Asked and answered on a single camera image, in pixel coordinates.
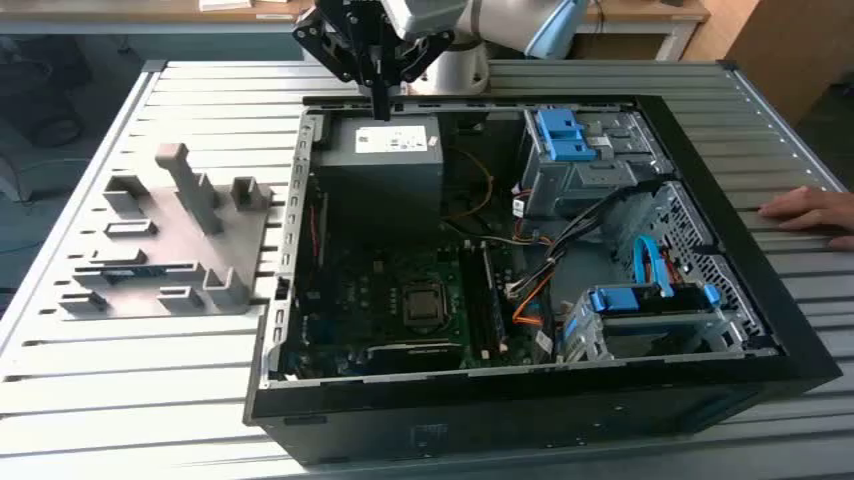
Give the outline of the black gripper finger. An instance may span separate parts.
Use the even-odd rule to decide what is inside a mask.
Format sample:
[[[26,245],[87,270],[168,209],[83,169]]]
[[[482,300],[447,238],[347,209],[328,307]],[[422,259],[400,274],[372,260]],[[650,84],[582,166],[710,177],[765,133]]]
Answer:
[[[355,82],[371,101],[372,117],[382,119],[382,91],[358,49],[324,18],[320,9],[308,9],[294,25],[292,37],[303,50],[344,83]]]
[[[374,48],[374,118],[391,118],[391,98],[402,83],[416,80],[427,67],[447,50],[455,34],[440,31],[412,42],[402,40],[386,30],[380,33]]]

